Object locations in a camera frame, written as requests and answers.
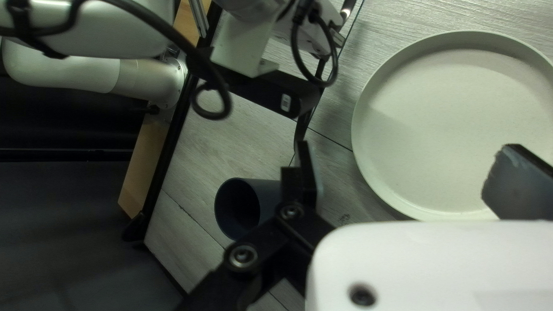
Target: bolt head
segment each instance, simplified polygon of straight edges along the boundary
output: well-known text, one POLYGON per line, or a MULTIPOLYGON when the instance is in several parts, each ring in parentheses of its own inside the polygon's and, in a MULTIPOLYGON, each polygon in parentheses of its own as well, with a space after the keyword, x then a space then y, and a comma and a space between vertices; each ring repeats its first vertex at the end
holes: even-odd
POLYGON ((229 256, 230 263, 237 268, 247 268, 257 260, 257 251, 249 245, 235 247, 229 256))
POLYGON ((296 219, 303 215, 303 209, 300 206, 297 205, 287 205, 280 209, 280 216, 282 218, 289 220, 289 219, 296 219))
POLYGON ((376 302, 376 299, 374 298, 373 294, 363 287, 355 288, 351 292, 351 301, 356 305, 361 305, 364 307, 367 307, 369 305, 373 305, 376 302))

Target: white round tray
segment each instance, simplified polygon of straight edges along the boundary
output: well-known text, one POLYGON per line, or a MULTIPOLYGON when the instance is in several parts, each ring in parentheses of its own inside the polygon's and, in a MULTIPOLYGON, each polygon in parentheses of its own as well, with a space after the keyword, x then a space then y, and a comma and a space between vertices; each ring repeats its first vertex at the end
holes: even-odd
POLYGON ((502 145, 553 162, 553 66, 505 35, 434 35, 373 74, 351 131, 361 173, 393 208, 424 221, 497 219, 480 192, 502 145))

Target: dark gray surface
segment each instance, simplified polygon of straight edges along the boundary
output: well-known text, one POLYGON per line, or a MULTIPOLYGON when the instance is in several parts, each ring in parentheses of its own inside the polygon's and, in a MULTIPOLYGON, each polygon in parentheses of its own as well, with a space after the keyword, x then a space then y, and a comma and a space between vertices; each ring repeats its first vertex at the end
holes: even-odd
POLYGON ((150 253, 121 241, 127 162, 0 163, 0 310, 172 310, 150 253))

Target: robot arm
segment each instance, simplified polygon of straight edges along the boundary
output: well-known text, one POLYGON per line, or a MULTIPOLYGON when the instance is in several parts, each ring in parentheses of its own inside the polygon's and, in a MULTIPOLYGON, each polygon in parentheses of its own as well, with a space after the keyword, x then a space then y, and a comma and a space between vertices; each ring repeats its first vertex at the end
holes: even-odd
MULTIPOLYGON (((169 24, 174 19, 173 0, 134 0, 169 24)), ((7 5, 19 0, 0 0, 0 27, 13 29, 7 5)), ((28 0, 33 28, 64 24, 70 16, 70 0, 28 0)), ((75 25, 67 31, 40 37, 53 50, 71 56, 140 59, 161 54, 168 44, 158 31, 132 14, 98 0, 84 2, 75 25)))
MULTIPOLYGON (((201 73, 192 74, 209 81, 204 89, 216 89, 220 94, 223 101, 221 112, 205 111, 195 101, 192 102, 197 113, 212 120, 226 117, 231 106, 230 87, 214 64, 253 79, 276 71, 278 64, 261 59, 271 37, 291 44, 296 62, 296 55, 302 49, 317 58, 332 55, 333 68, 337 68, 335 42, 329 34, 331 30, 337 34, 344 20, 329 0, 216 2, 232 16, 227 19, 229 22, 223 23, 209 61, 205 53, 196 50, 170 26, 173 0, 0 0, 3 4, 0 5, 0 35, 11 41, 4 40, 4 61, 10 75, 24 84, 113 92, 160 102, 160 107, 169 108, 179 100, 184 70, 178 70, 184 66, 178 60, 162 64, 146 58, 161 54, 167 43, 172 41, 186 53, 189 63, 202 67, 201 73), (316 12, 318 25, 303 23, 308 12, 316 12), (290 40, 292 34, 296 39, 290 40), (61 60, 47 59, 26 48, 40 50, 48 57, 61 60), (58 77, 50 79, 53 73, 58 77)), ((304 75, 309 82, 303 82, 317 85, 317 80, 304 75)), ((292 78, 282 79, 277 75, 270 77, 270 81, 252 80, 253 86, 261 83, 271 89, 279 81, 288 83, 276 87, 276 92, 280 94, 276 94, 271 103, 257 103, 267 108, 274 106, 276 112, 288 114, 289 117, 297 117, 296 112, 307 111, 309 107, 296 107, 292 109, 296 112, 289 113, 290 105, 284 104, 302 103, 307 97, 317 97, 319 92, 314 89, 305 98, 290 95, 298 88, 297 83, 290 84, 292 78)))

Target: wood grain surface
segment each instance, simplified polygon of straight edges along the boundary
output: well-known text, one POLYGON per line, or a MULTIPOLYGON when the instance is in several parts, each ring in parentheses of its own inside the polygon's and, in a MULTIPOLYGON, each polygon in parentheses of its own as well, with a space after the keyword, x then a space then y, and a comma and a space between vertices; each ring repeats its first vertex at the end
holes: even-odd
MULTIPOLYGON (((368 78, 408 44, 458 29, 512 35, 553 56, 553 4, 548 1, 367 0, 341 53, 338 80, 325 91, 306 135, 325 188, 317 211, 333 225, 394 219, 362 178, 351 152, 352 112, 368 78)), ((270 42, 265 57, 300 76, 288 46, 270 42)), ((314 60, 304 57, 314 69, 314 60)), ((200 101, 206 107, 219 105, 214 94, 200 101)), ((223 248, 232 242, 215 221, 218 187, 232 177, 279 179, 279 168, 293 157, 294 127, 293 120, 237 97, 224 121, 188 115, 145 241, 187 291, 220 262, 223 248)), ((302 298, 287 282, 264 299, 255 307, 303 309, 302 298)))

